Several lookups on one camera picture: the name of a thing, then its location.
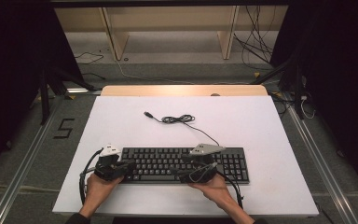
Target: hand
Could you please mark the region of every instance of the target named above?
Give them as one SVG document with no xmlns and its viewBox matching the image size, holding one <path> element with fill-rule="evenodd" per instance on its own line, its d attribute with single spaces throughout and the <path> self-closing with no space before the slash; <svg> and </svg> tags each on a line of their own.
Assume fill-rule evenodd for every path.
<svg viewBox="0 0 358 224">
<path fill-rule="evenodd" d="M 216 203 L 216 205 L 223 209 L 231 218 L 238 224 L 251 224 L 255 220 L 252 219 L 228 192 L 225 178 L 221 175 L 215 175 L 207 183 L 191 183 L 188 184 L 191 188 L 199 189 L 203 195 L 209 200 Z"/>
<path fill-rule="evenodd" d="M 199 189 L 209 200 L 215 202 L 219 208 L 225 209 L 227 203 L 235 202 L 228 192 L 225 178 L 215 175 L 207 183 L 189 183 L 191 188 Z"/>
<path fill-rule="evenodd" d="M 106 181 L 95 174 L 90 175 L 87 179 L 86 200 L 79 213 L 86 218 L 90 218 L 123 178 L 124 176 L 112 181 Z"/>
</svg>

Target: white table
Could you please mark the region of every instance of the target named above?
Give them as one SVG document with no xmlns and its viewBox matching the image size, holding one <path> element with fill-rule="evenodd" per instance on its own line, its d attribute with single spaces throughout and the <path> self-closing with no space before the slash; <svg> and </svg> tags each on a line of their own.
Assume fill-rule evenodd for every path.
<svg viewBox="0 0 358 224">
<path fill-rule="evenodd" d="M 192 125 L 221 146 L 243 147 L 251 183 L 241 186 L 244 210 L 260 216 L 317 216 L 318 210 L 298 167 L 282 123 L 269 96 L 100 96 L 97 97 L 54 213 L 81 207 L 78 179 L 92 154 L 116 147 L 195 147 L 213 144 L 203 133 L 156 118 L 196 117 Z M 232 196 L 234 189 L 229 187 Z M 225 217 L 223 210 L 187 185 L 119 185 L 97 210 L 123 217 Z"/>
</svg>

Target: keyboard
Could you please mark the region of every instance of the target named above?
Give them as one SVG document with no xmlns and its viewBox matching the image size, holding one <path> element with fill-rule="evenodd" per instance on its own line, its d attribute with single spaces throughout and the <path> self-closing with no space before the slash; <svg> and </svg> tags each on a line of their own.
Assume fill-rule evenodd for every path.
<svg viewBox="0 0 358 224">
<path fill-rule="evenodd" d="M 191 169 L 191 164 L 181 160 L 192 147 L 124 147 L 122 160 L 134 160 L 135 169 L 126 175 L 125 184 L 181 184 L 179 178 L 171 174 L 170 167 Z M 227 147 L 213 154 L 217 170 L 238 184 L 248 184 L 249 175 L 242 147 Z"/>
</svg>

